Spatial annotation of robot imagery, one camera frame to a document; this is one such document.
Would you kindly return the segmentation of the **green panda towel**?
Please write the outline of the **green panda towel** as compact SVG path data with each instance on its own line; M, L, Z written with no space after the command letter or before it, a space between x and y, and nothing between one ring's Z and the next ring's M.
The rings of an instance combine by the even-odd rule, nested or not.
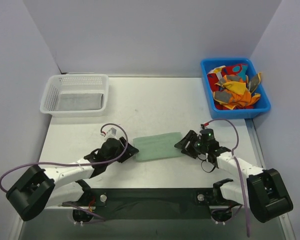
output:
M174 147L182 139L180 132L143 136L133 139L133 146L139 150L135 160L148 162L162 159L178 158L183 154Z

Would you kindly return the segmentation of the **grey panda towel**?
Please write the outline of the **grey panda towel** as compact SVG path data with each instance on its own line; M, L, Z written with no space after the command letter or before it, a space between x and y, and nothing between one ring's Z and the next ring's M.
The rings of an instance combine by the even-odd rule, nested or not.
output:
M61 94L57 111L99 110L103 106L102 93L65 93Z

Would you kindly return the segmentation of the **orange towel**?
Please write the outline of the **orange towel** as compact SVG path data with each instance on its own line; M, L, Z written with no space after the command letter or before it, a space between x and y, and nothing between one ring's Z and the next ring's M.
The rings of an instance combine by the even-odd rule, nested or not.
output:
M261 98L260 93L251 93L244 82L228 81L221 90L213 92L213 99L226 110L252 108Z

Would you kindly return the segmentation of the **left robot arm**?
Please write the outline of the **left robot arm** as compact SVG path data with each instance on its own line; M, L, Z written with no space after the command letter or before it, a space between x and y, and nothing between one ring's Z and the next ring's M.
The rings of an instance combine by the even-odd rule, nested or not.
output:
M108 138L100 148L65 166L29 167L7 191L6 198L23 221L37 217L45 208L91 200L87 180L106 171L113 162L123 163L139 153L123 137Z

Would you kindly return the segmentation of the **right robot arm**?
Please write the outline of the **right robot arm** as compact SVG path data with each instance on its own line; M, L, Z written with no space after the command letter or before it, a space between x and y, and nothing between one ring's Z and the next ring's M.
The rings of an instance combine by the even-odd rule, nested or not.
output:
M202 129L200 133L190 130L174 146L194 159L204 155L205 161L215 169L232 175L232 178L213 184L212 195L208 197L211 203L248 205L261 223L293 210L293 202L280 173L274 168L264 169L235 158L229 148L220 146L211 128Z

